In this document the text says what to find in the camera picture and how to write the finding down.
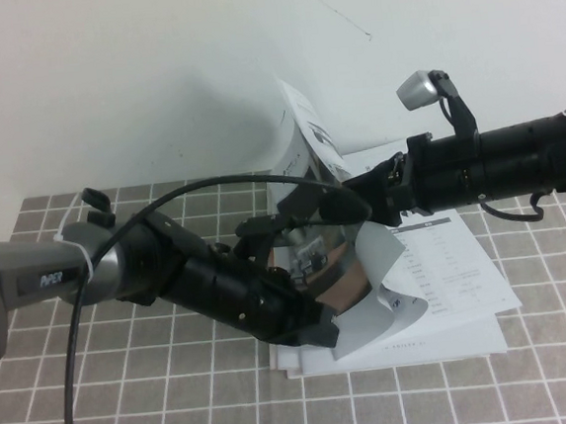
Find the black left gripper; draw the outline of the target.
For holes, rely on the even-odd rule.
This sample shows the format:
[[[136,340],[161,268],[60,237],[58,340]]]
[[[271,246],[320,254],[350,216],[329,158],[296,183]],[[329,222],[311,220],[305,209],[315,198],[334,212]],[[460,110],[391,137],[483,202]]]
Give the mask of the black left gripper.
[[[265,268],[251,285],[255,309],[247,314],[249,333],[273,345],[334,348],[339,328],[335,309],[299,291],[283,268]]]

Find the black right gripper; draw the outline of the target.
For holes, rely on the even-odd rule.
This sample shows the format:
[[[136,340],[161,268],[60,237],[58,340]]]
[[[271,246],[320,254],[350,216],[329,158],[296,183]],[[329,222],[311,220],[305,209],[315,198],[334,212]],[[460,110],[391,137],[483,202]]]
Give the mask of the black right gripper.
[[[407,139],[407,150],[343,183],[370,206],[370,221],[397,225],[407,210],[439,212],[479,202],[482,169],[477,131],[438,140],[429,132],[417,134]],[[391,188],[402,179],[402,187]]]

